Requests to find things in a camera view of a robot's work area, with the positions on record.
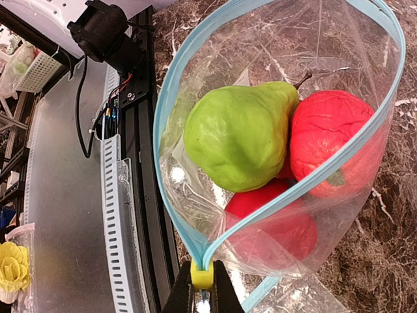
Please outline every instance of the pear stem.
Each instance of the pear stem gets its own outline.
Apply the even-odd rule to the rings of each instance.
[[[295,89],[298,90],[298,88],[300,88],[300,86],[306,81],[309,80],[311,77],[313,77],[313,73],[311,73],[309,70],[307,71],[306,75],[298,82],[294,85]]]

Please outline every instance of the gray panel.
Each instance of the gray panel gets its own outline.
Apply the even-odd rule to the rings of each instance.
[[[36,223],[35,312],[115,311],[103,233],[100,145],[94,143],[87,160],[76,136],[81,70],[40,101],[31,130],[27,219]],[[89,63],[80,106],[85,140],[102,104],[105,76],[105,64]]]

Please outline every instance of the screw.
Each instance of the screw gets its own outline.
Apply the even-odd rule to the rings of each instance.
[[[135,94],[134,93],[128,93],[128,99],[130,101],[133,101],[135,99]]]

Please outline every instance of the green pear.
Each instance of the green pear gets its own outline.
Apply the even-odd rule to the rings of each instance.
[[[218,186],[245,192],[265,186],[283,168],[297,85],[268,82],[208,92],[184,130],[188,156]]]

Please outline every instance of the green fruit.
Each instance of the green fruit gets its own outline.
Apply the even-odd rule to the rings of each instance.
[[[191,160],[231,192],[266,185],[284,164],[289,118],[299,103],[297,87],[270,82],[207,93],[185,126]]]

